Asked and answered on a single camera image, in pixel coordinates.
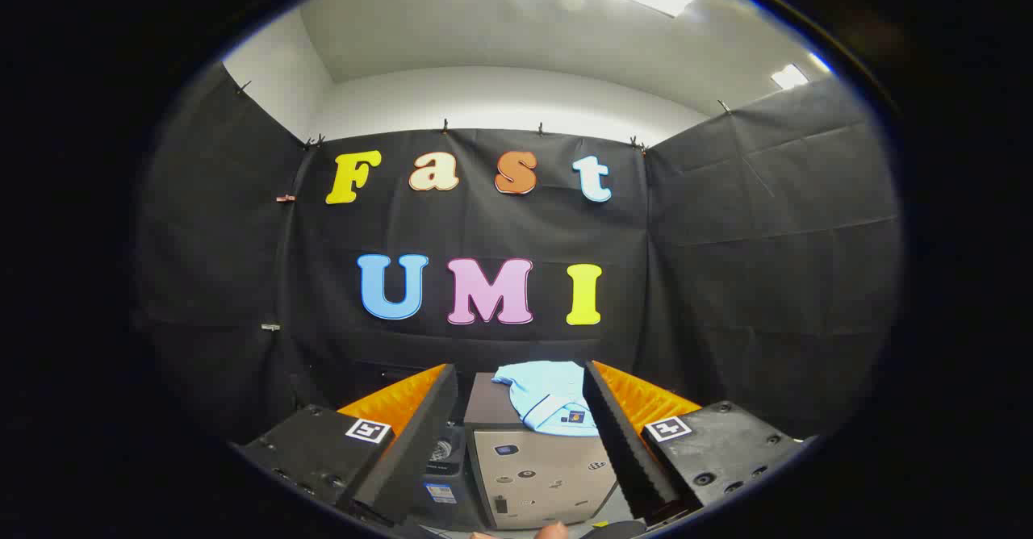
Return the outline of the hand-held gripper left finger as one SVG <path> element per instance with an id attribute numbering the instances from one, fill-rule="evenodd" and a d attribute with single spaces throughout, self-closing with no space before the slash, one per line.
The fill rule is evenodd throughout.
<path id="1" fill-rule="evenodd" d="M 433 366 L 340 409 L 302 407 L 234 451 L 310 501 L 395 527 L 409 517 L 457 399 L 453 364 Z"/>

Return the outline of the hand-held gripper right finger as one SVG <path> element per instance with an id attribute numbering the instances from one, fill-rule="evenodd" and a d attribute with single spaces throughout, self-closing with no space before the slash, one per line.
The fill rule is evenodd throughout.
<path id="1" fill-rule="evenodd" d="M 807 448 L 733 402 L 698 404 L 591 360 L 583 398 L 634 518 L 667 524 L 751 490 Z"/>

